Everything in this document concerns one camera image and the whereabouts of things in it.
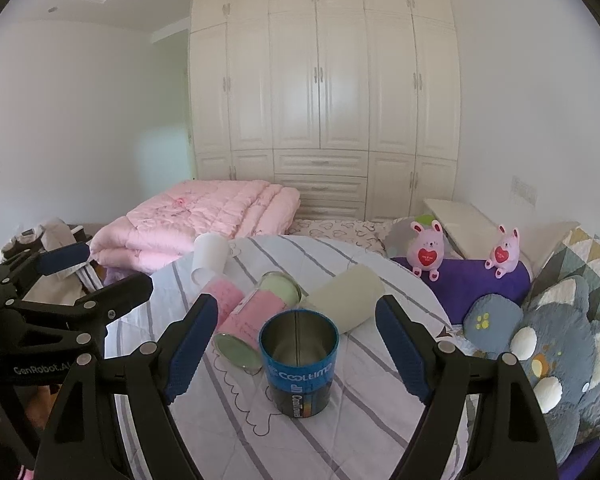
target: white cylinder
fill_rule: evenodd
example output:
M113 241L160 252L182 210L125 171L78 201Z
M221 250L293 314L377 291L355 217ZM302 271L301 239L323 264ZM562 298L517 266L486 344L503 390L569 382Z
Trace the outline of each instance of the white cylinder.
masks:
M198 269L212 270L216 274L224 273L224 264L229 256L229 241L218 233L201 234L193 242L193 261L191 279L196 279Z
M383 295L384 285L378 275L357 264L309 294L299 306L324 314L342 334L372 317Z

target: tin can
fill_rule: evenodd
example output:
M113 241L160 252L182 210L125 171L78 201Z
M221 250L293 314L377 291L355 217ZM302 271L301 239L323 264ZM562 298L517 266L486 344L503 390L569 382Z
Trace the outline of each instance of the tin can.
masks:
M216 349L233 365L249 373L262 368L258 334L263 325L285 308L296 306L302 292L284 272L267 272L218 327Z
M312 310L287 310L262 327L260 352L280 412L304 418L327 406L338 340L333 322Z
M244 293L224 276L215 276L202 288L200 294L213 296L218 303L218 324L216 328L229 317L244 299Z

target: blue gripper pad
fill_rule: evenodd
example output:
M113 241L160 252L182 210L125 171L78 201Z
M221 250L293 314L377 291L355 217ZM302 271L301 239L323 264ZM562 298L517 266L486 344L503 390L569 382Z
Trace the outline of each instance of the blue gripper pad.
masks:
M407 391L427 404L432 390L426 380L426 364L385 298L376 303L376 326Z
M200 309L197 309L199 301L204 301L204 303ZM182 335L180 345L173 353L169 363L169 379L164 388L164 396L168 404L171 404L177 396L185 393L189 388L206 345L216 329L218 304L213 297L205 295L205 298L200 298L179 323L190 321L187 319L189 316L194 317L193 322L190 323L189 330Z
M86 262L90 256L87 244L77 243L59 249L41 253L38 256L36 270L43 276L50 276L60 270L68 269Z

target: red heart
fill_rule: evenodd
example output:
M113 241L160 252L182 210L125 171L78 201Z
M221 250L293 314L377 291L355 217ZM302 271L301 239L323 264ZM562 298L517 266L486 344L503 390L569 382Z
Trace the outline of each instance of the red heart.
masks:
M504 262L506 262L509 259L509 251L505 251L502 247L497 246L496 247L496 261L499 264L503 264Z
M426 249L420 249L418 251L418 259L424 267L429 267L433 264L437 257L438 253L436 251L427 251Z

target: blue and black can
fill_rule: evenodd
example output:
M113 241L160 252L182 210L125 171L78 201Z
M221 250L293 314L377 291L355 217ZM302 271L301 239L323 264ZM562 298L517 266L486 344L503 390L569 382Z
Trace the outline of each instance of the blue and black can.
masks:
M285 415L308 417L329 403L338 329L313 310L285 310L260 330L260 351L273 401Z

